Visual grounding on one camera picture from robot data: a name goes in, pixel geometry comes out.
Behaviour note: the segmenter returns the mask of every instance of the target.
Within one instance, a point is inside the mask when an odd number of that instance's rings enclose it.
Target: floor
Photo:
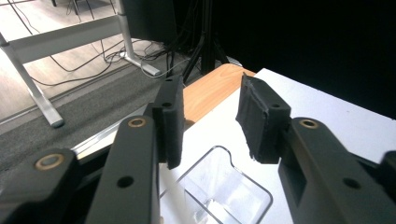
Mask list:
[[[56,0],[57,7],[54,7],[50,0],[0,0],[0,32],[9,41],[51,30],[62,29],[66,26],[79,24],[81,22],[92,21],[107,16],[114,15],[116,3],[113,0],[78,1],[78,15],[76,15],[69,0]],[[102,41],[104,49],[108,49],[122,40],[121,35],[115,35]],[[103,57],[97,57],[90,63],[82,66],[74,72],[67,72],[62,69],[74,70],[80,67],[91,58],[102,52],[100,41],[91,43],[75,49],[26,63],[24,67],[31,77],[46,83],[55,84],[66,80],[94,76],[101,73],[108,65]],[[106,55],[119,51],[123,44],[106,53]],[[138,55],[145,55],[157,49],[158,45],[149,41],[137,41],[134,43],[134,52]],[[14,116],[35,107],[35,102],[30,97],[25,83],[17,73],[16,69],[9,61],[7,55],[0,50],[0,123]],[[113,63],[104,74],[128,66],[124,60]],[[62,85],[46,86],[36,83],[48,98],[55,97],[63,92],[69,91],[82,83],[88,81],[72,81]]]

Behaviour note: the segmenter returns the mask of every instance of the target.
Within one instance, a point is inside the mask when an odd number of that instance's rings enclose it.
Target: transparent box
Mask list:
[[[212,147],[161,195],[164,224],[259,223],[271,193],[233,166],[230,151]]]

